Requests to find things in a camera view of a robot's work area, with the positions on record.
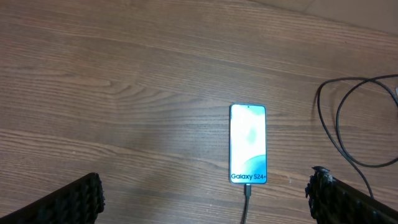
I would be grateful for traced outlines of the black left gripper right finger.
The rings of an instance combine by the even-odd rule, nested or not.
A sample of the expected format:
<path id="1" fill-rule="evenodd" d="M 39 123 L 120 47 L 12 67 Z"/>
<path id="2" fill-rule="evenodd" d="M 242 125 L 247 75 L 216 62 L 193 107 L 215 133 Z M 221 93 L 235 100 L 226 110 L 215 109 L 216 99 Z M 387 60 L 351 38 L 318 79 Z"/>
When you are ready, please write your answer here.
<path id="1" fill-rule="evenodd" d="M 397 224 L 397 211 L 334 178 L 324 167 L 305 188 L 310 213 L 319 224 Z"/>

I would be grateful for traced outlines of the Samsung Galaxy smartphone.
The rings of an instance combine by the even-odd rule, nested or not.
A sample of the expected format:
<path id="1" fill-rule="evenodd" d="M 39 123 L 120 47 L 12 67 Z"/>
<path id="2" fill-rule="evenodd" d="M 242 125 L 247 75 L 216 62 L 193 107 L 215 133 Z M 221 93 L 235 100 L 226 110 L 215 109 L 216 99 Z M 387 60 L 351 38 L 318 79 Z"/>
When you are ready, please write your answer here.
<path id="1" fill-rule="evenodd" d="M 267 182 L 267 122 L 263 105 L 232 104 L 229 117 L 229 180 Z"/>

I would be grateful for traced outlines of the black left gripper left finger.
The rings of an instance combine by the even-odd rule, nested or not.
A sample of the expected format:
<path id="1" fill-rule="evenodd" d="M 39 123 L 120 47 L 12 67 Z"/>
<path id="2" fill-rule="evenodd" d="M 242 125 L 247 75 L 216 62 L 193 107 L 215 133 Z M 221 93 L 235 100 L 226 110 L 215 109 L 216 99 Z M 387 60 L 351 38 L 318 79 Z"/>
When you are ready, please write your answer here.
<path id="1" fill-rule="evenodd" d="M 99 174 L 92 172 L 1 218 L 3 224 L 92 224 L 104 211 Z"/>

